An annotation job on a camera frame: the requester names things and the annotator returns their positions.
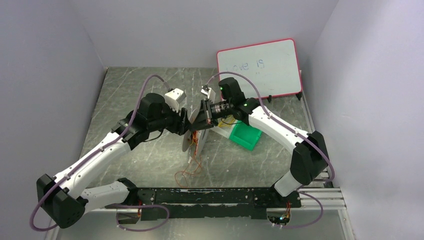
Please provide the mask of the wires wound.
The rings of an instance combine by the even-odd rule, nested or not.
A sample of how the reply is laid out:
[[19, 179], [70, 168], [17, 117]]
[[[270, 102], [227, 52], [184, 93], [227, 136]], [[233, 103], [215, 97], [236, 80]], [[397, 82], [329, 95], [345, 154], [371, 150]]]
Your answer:
[[193, 148], [198, 148], [200, 145], [200, 139], [202, 136], [202, 131], [201, 130], [197, 130], [195, 132], [192, 132], [189, 139], [188, 139], [188, 143], [189, 143], [189, 147], [193, 147]]

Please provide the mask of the white plastic bin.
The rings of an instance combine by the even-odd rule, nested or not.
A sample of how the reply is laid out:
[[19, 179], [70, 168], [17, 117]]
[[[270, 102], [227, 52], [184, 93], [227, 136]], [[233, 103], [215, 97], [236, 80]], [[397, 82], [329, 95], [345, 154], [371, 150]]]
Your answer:
[[228, 116], [227, 118], [220, 118], [218, 120], [218, 125], [214, 126], [211, 131], [221, 135], [226, 139], [229, 139], [237, 123], [238, 121], [232, 116]]

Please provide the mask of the green plastic bin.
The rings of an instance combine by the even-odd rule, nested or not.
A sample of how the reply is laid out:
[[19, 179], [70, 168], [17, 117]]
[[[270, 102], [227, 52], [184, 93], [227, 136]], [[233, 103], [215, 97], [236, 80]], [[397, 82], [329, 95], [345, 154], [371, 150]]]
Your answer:
[[229, 135], [229, 139], [245, 149], [252, 151], [261, 138], [261, 135], [261, 130], [246, 125], [243, 122], [238, 122], [234, 125]]

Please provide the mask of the white filament spool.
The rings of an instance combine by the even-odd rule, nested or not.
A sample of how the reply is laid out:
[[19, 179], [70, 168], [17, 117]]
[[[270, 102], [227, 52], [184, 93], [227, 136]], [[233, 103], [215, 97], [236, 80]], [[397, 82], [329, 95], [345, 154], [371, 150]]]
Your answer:
[[196, 155], [200, 154], [206, 144], [210, 129], [191, 132], [188, 130], [182, 139], [182, 151], [187, 155], [187, 163], [190, 164]]

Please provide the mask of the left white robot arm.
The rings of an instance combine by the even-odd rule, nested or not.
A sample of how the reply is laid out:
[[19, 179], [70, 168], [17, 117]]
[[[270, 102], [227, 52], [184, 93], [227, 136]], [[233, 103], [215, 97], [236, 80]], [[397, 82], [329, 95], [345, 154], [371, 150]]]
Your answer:
[[185, 98], [185, 92], [178, 88], [165, 95], [145, 95], [136, 109], [119, 120], [80, 160], [55, 176], [44, 174], [36, 181], [41, 208], [57, 226], [65, 229], [92, 210], [113, 204], [139, 204], [139, 189], [127, 178], [100, 187], [88, 185], [113, 161], [147, 142], [150, 133], [167, 130], [184, 135], [190, 126], [187, 110], [182, 107]]

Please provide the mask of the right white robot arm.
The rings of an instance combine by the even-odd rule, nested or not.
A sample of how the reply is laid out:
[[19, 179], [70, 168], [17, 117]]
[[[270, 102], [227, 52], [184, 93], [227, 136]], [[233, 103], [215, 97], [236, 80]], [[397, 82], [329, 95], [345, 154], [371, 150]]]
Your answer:
[[272, 113], [261, 98], [247, 98], [238, 81], [227, 77], [219, 81], [222, 100], [210, 98], [200, 102], [199, 112], [190, 126], [191, 132], [211, 129], [218, 120], [233, 116], [247, 126], [256, 128], [291, 152], [290, 168], [272, 187], [282, 197], [309, 185], [328, 166], [324, 137], [318, 131], [309, 133], [294, 127]]

